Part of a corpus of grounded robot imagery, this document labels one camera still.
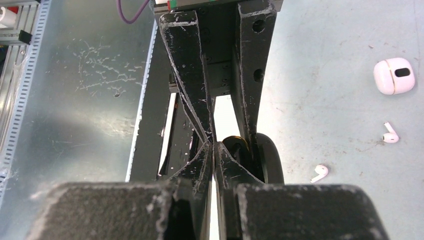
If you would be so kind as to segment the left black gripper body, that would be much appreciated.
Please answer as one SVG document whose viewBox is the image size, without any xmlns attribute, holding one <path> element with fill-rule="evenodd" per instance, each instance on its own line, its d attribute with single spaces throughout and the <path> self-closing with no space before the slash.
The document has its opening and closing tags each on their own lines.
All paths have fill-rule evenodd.
<svg viewBox="0 0 424 240">
<path fill-rule="evenodd" d="M 214 96 L 231 94 L 234 83 L 236 4 L 245 0 L 155 0 L 157 20 L 168 13 L 195 11 L 199 21 L 202 53 Z M 283 1 L 270 0 L 277 13 Z"/>
</svg>

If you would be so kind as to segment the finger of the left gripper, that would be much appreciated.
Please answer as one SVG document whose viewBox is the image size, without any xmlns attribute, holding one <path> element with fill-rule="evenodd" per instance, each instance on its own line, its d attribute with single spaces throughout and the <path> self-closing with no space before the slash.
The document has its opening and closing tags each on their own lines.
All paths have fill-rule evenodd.
<svg viewBox="0 0 424 240">
<path fill-rule="evenodd" d="M 240 1 L 235 6 L 231 99 L 240 134 L 253 156 L 259 154 L 257 124 L 276 17 L 270 0 Z"/>
<path fill-rule="evenodd" d="M 185 114 L 200 141 L 213 143 L 216 136 L 212 99 L 197 13 L 192 10 L 163 14 L 159 28 Z"/>
</svg>

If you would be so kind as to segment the white earbud charging case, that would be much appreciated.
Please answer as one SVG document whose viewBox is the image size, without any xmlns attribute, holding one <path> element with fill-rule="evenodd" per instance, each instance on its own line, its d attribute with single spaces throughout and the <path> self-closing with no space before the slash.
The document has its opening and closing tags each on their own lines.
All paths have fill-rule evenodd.
<svg viewBox="0 0 424 240">
<path fill-rule="evenodd" d="M 379 61 L 374 66 L 373 77 L 377 89 L 384 95 L 406 93 L 416 84 L 410 62 L 401 57 Z"/>
</svg>

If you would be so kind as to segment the black earbud charging case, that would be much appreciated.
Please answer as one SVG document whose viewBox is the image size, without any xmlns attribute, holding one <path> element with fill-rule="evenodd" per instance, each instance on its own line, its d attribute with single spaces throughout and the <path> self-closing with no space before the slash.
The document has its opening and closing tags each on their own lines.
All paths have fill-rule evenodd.
<svg viewBox="0 0 424 240">
<path fill-rule="evenodd" d="M 283 169 L 276 145 L 271 138 L 263 133 L 257 133 L 256 140 L 265 182 L 268 184 L 283 184 Z M 233 159 L 243 167 L 246 167 L 246 164 L 252 161 L 248 144 L 240 136 L 228 136 L 222 140 L 222 143 Z"/>
</svg>

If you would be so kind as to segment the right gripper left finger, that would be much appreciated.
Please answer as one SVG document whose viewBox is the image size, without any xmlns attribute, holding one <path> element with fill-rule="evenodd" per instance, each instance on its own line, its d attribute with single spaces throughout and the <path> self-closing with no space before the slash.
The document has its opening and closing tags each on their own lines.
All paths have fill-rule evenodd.
<svg viewBox="0 0 424 240">
<path fill-rule="evenodd" d="M 211 143 L 166 180 L 68 182 L 53 188 L 28 240 L 207 240 Z"/>
</svg>

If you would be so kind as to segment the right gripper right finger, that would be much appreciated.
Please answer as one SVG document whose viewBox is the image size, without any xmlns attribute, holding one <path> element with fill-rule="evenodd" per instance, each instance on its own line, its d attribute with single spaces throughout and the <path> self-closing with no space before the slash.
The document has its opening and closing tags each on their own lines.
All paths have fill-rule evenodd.
<svg viewBox="0 0 424 240">
<path fill-rule="evenodd" d="M 267 184 L 214 146 L 222 240 L 387 240 L 369 196 L 350 184 Z"/>
</svg>

